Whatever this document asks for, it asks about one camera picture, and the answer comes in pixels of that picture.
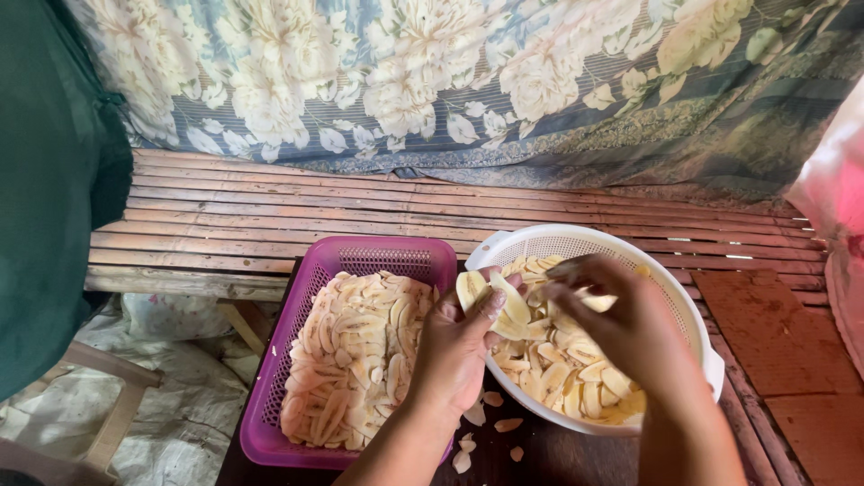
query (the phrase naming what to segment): forearm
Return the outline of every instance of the forearm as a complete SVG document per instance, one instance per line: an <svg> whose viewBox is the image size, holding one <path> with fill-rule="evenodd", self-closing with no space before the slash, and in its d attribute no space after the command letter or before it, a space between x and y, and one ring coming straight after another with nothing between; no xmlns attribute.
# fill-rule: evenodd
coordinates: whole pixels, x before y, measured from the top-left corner
<svg viewBox="0 0 864 486"><path fill-rule="evenodd" d="M427 486L458 423L406 401L334 486Z"/></svg>
<svg viewBox="0 0 864 486"><path fill-rule="evenodd" d="M726 418L703 380L690 386L676 397L649 396L640 486L743 486L744 472Z"/></svg>

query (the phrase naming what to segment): floral fabric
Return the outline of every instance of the floral fabric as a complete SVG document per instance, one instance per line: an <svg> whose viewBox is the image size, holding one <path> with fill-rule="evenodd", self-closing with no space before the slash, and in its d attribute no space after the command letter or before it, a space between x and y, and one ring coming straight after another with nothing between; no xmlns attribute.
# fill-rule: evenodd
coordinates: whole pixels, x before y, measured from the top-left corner
<svg viewBox="0 0 864 486"><path fill-rule="evenodd" d="M793 181L864 0L66 0L133 144L537 188Z"/></svg>

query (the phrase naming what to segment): green cloth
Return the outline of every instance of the green cloth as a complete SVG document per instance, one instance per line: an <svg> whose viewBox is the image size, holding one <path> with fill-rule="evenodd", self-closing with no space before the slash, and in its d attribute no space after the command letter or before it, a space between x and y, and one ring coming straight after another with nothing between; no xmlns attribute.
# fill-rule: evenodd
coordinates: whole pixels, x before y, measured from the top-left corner
<svg viewBox="0 0 864 486"><path fill-rule="evenodd" d="M132 154L117 103L59 0L0 2L0 400L87 317L90 231L123 214Z"/></svg>

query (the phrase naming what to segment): purple basket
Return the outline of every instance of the purple basket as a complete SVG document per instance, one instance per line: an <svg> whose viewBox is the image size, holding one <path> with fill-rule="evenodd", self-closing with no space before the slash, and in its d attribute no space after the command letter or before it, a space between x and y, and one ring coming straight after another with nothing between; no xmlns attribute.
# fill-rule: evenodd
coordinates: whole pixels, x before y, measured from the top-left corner
<svg viewBox="0 0 864 486"><path fill-rule="evenodd" d="M306 251L242 418L240 445L253 462L343 470L359 456L356 451L291 444L279 429L279 410L291 368L288 352L312 310L312 297L339 272L362 276L379 270L437 286L443 293L456 282L456 253L441 240L378 236L331 236ZM451 439L444 457L452 444Z"/></svg>

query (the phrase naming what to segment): white plastic colander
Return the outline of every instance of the white plastic colander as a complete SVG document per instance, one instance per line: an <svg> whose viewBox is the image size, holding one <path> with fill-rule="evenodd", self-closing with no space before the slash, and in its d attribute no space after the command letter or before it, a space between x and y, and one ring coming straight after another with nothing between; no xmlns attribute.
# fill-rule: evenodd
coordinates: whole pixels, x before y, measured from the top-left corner
<svg viewBox="0 0 864 486"><path fill-rule="evenodd" d="M719 400L725 365L723 359L710 346L705 323L693 300L671 273L630 243L611 234L586 227L538 225L514 232L499 231L493 234L471 253L465 267L468 270L476 270L489 265L503 266L511 263L519 255L533 255L538 258L561 255L564 258L573 258L588 253L602 253L618 260L631 270L636 265L642 264L651 268L651 281L660 288L666 305L675 317L678 328L684 334L684 339L690 345L696 361L701 363L705 378L714 388L714 401ZM623 425L598 425L554 412L529 397L519 386L510 381L490 355L486 356L486 366L511 397L550 422L578 432L601 436L630 437L639 435L642 430L642 414L630 417Z"/></svg>

